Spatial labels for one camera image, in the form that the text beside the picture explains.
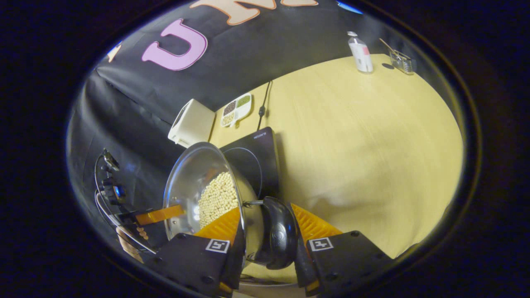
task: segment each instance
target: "letter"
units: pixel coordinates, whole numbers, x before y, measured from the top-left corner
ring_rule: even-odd
[[[285,6],[313,6],[319,3],[315,0],[281,0]]]
[[[200,32],[182,24],[178,19],[167,26],[160,36],[173,35],[190,44],[182,55],[175,55],[159,47],[158,41],[150,44],[142,55],[142,61],[152,61],[172,71],[181,71],[193,65],[206,51],[208,40]]]
[[[244,23],[260,14],[259,9],[246,8],[239,3],[248,3],[259,7],[268,8],[270,10],[276,9],[276,2],[274,0],[199,0],[191,4],[190,8],[195,8],[199,5],[211,6],[226,14],[228,16],[226,23],[232,26]]]

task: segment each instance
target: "wooden table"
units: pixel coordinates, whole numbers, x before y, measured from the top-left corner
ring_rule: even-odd
[[[261,127],[276,133],[283,200],[343,232],[362,231],[395,258],[441,218],[463,144],[440,95],[417,74],[383,67],[389,60],[372,55],[368,75],[346,57],[275,79]],[[236,127],[221,127],[217,111],[210,142],[222,147],[254,132],[266,87],[249,91],[253,108]],[[244,273],[296,282],[294,266]]]

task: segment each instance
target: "stainless steel bowl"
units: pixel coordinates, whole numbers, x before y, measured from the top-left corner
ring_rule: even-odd
[[[234,181],[241,225],[245,237],[243,266],[252,261],[263,241],[263,217],[260,206],[243,203],[256,201],[256,194],[249,182],[230,166],[223,153],[214,145],[201,142],[190,146],[176,161],[164,192],[163,207],[181,205],[185,215],[164,222],[167,238],[178,233],[194,234],[200,230],[199,200],[202,192],[219,174],[229,172]]]

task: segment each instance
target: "white container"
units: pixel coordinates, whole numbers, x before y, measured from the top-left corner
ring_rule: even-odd
[[[249,101],[244,103],[244,104],[242,104],[241,106],[239,106],[240,105],[240,100],[243,100],[246,97],[249,97]],[[230,111],[230,112],[225,114],[225,110],[232,103],[235,105],[234,109],[232,111]],[[225,108],[223,109],[223,116],[221,117],[221,120],[220,120],[221,121],[221,126],[224,126],[224,127],[226,127],[226,126],[230,126],[230,127],[234,126],[235,123],[238,120],[246,117],[246,115],[249,114],[251,107],[252,107],[252,94],[250,94],[250,93],[245,93],[242,96],[240,96],[240,97],[234,99],[233,101],[229,102],[225,106]]]
[[[370,51],[368,50],[366,44],[357,38],[357,34],[355,32],[348,31],[348,36],[351,36],[351,38],[348,40],[348,45],[350,46],[351,53],[355,57],[357,69],[362,73],[373,72],[374,66],[372,65]]]
[[[192,99],[180,110],[167,138],[186,148],[198,142],[207,142],[214,118],[212,110]]]

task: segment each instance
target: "cable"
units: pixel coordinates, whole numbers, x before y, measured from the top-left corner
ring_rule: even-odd
[[[96,197],[95,197],[95,200],[96,200],[96,204],[101,208],[101,210],[103,211],[103,213],[105,213],[105,215],[107,216],[108,219],[110,219],[110,221],[112,221],[112,223],[114,225],[116,225],[125,235],[129,236],[131,239],[134,240],[134,242],[138,243],[138,245],[142,246],[143,248],[147,249],[148,251],[152,252],[153,254],[156,254],[156,252],[152,249],[150,249],[149,247],[143,245],[142,243],[140,243],[138,240],[136,240],[136,238],[133,236],[133,234],[131,234],[129,231],[127,231],[127,229],[125,229],[122,225],[120,225],[120,223],[117,221],[117,220],[113,220],[111,215],[110,214],[107,214],[105,212],[105,210],[103,209],[103,207],[101,207],[101,203],[99,202],[98,200],[98,195],[96,194]]]
[[[125,228],[122,227],[122,225],[118,222],[117,219],[112,219],[111,215],[107,214],[106,211],[103,209],[103,207],[101,206],[101,203],[99,202],[98,200],[98,194],[101,198],[101,200],[103,201],[103,203],[105,204],[105,207],[110,211],[110,208],[109,206],[107,205],[107,203],[105,202],[105,200],[103,199],[103,195],[101,194],[101,190],[99,188],[99,185],[98,185],[98,176],[97,176],[97,169],[98,169],[98,162],[99,160],[101,159],[101,157],[103,157],[102,154],[100,154],[98,156],[98,159],[96,159],[96,163],[94,165],[94,182],[96,183],[96,190],[97,190],[97,193],[94,192],[94,200],[95,200],[95,204],[96,204],[96,208],[98,209],[98,211],[100,212],[101,216],[103,217],[103,220],[105,220],[105,222],[109,225],[109,227],[112,228],[112,226],[110,225],[110,223],[105,219],[108,218],[108,220],[110,220],[114,225],[116,225],[125,235],[129,236],[131,239],[133,239],[136,243],[138,243],[140,246],[142,246],[143,248],[147,249],[148,251],[156,254],[155,251],[153,251],[152,249],[148,248],[147,246],[143,245],[142,243],[140,243],[138,240],[136,240],[134,238],[134,236],[129,232],[127,231]],[[127,239],[123,238],[120,234],[116,233],[118,235],[118,237],[121,237],[123,240],[125,240],[127,243],[129,243],[131,246],[134,247],[134,245],[132,245],[129,241],[127,241]]]
[[[289,286],[289,285],[295,285],[294,283],[275,282],[275,281],[271,281],[269,279],[256,278],[256,277],[248,275],[248,274],[241,274],[240,275],[240,281],[244,285],[247,285],[247,286]]]
[[[267,84],[267,90],[265,91],[265,97],[263,98],[263,104],[261,105],[260,110],[258,111],[258,115],[260,115],[260,121],[258,122],[258,129],[256,129],[256,131],[260,130],[261,117],[265,115],[265,100],[267,99],[267,94],[269,94],[270,83],[272,83],[272,81],[269,81],[269,83]]]

